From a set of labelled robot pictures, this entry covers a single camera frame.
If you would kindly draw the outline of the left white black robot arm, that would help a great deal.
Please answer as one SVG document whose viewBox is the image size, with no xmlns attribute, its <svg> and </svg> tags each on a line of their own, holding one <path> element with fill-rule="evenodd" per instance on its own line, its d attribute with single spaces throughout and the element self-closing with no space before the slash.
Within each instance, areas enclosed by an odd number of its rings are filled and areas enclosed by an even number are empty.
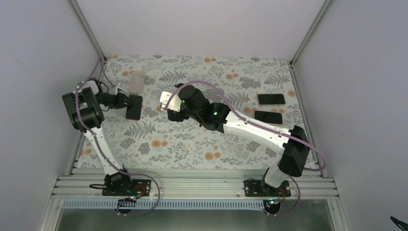
<svg viewBox="0 0 408 231">
<path fill-rule="evenodd" d="M 95 78 L 81 82 L 76 90 L 62 96 L 72 126 L 83 133 L 94 147 L 104 170 L 103 195 L 127 195 L 133 191 L 134 181 L 128 170 L 114 154 L 103 131 L 104 114 L 101 104 L 111 106 L 117 95 L 103 92 Z"/>
</svg>

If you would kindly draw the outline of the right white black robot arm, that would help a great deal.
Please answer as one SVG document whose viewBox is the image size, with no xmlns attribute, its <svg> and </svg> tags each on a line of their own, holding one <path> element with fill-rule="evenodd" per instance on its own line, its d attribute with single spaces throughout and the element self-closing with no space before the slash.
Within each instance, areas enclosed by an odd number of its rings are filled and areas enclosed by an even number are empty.
<svg viewBox="0 0 408 231">
<path fill-rule="evenodd" d="M 242 136 L 281 154 L 280 161 L 270 166 L 261 180 L 263 194 L 272 196 L 283 181 L 302 176 L 310 152 L 303 128 L 279 128 L 247 117 L 228 104 L 211 103 L 199 89 L 187 84 L 180 84 L 174 93 L 163 91 L 159 101 L 170 121 L 191 118 L 207 130 Z"/>
</svg>

